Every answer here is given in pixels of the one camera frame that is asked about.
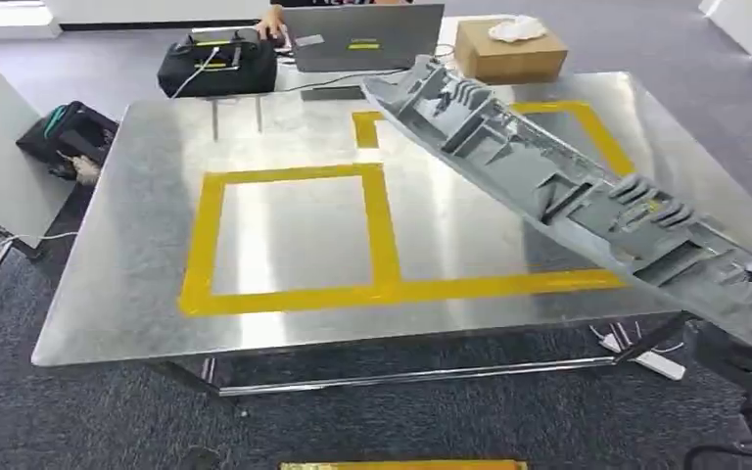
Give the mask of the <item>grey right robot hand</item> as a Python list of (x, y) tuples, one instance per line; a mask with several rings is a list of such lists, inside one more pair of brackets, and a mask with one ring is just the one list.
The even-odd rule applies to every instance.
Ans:
[(632, 222), (649, 222), (665, 230), (676, 230), (696, 221), (696, 211), (692, 206), (637, 173), (621, 179), (609, 190), (608, 198), (637, 211)]

